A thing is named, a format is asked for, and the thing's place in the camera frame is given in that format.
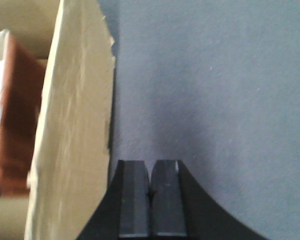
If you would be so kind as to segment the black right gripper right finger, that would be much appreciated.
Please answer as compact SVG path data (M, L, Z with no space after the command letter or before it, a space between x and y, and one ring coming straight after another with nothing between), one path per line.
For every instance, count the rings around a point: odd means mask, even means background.
M263 240L216 203L180 160L157 160L151 175L154 240Z

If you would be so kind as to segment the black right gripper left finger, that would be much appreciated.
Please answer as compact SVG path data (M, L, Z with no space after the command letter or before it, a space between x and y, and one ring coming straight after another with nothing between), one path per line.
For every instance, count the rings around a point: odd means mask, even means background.
M149 176L140 160L120 160L100 204L78 240L148 240Z

